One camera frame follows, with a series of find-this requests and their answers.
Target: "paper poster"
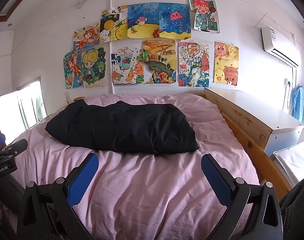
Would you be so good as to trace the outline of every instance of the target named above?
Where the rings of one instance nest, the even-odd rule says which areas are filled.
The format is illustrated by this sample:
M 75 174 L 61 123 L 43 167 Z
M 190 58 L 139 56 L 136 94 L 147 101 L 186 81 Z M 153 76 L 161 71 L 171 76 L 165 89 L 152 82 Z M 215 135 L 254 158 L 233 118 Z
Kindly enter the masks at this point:
M 143 41 L 143 60 L 149 65 L 149 84 L 176 82 L 175 40 Z
M 239 48 L 216 41 L 214 57 L 213 82 L 236 86 L 239 71 Z
M 179 42 L 180 87 L 209 87 L 209 46 Z
M 144 83 L 143 51 L 137 47 L 124 47 L 111 54 L 113 84 Z
M 128 6 L 127 35 L 129 38 L 149 39 L 159 37 L 159 8 L 157 2 Z
M 100 43 L 127 38 L 127 5 L 102 11 Z
M 159 3 L 159 35 L 168 39 L 191 38 L 190 9 L 187 4 Z
M 220 33 L 219 15 L 214 0 L 189 0 L 190 8 L 196 12 L 194 29 Z
M 83 83 L 85 88 L 107 85 L 105 51 L 103 48 L 82 52 Z
M 66 89 L 83 86 L 81 52 L 71 51 L 64 56 L 64 75 Z
M 100 43 L 100 23 L 95 23 L 74 32 L 73 50 L 86 50 Z

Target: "pink bedsheet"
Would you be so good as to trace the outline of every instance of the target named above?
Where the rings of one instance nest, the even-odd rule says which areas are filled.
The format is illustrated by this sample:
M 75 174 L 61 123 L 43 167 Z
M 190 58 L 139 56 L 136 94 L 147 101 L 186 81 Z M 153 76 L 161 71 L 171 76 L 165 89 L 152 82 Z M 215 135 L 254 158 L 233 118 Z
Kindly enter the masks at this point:
M 171 103 L 196 132 L 199 150 L 174 155 L 121 154 L 69 147 L 45 130 L 59 111 L 24 132 L 27 150 L 16 158 L 13 176 L 21 185 L 48 184 L 66 177 L 90 152 L 99 169 L 82 201 L 74 206 L 95 239 L 204 240 L 225 211 L 201 170 L 201 157 L 211 153 L 234 177 L 258 184 L 249 157 L 234 137 L 217 106 L 199 96 L 102 95 L 88 104 L 106 106 L 119 100 L 139 105 Z M 241 225 L 248 216 L 246 209 Z

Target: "window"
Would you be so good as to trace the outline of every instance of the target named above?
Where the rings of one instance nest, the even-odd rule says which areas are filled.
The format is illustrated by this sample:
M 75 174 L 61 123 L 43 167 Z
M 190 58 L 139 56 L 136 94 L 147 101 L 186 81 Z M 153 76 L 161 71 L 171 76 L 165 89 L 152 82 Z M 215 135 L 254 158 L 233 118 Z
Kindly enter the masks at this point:
M 0 97 L 0 130 L 6 144 L 46 116 L 40 80 Z

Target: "black pillow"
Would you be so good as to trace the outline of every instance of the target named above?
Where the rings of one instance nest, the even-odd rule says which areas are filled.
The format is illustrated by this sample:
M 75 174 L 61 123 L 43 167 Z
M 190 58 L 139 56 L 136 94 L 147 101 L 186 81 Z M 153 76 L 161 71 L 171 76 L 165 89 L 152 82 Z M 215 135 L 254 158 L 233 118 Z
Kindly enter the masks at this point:
M 68 105 L 45 130 L 70 146 L 121 153 L 173 154 L 196 151 L 195 133 L 172 104 Z

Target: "blue cloth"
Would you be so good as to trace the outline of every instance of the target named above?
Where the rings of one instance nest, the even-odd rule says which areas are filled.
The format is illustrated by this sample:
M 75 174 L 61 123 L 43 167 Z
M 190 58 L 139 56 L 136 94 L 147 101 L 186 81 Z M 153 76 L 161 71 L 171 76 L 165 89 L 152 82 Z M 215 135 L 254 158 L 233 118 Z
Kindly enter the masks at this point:
M 293 94 L 292 116 L 300 122 L 304 120 L 304 88 L 300 86 Z

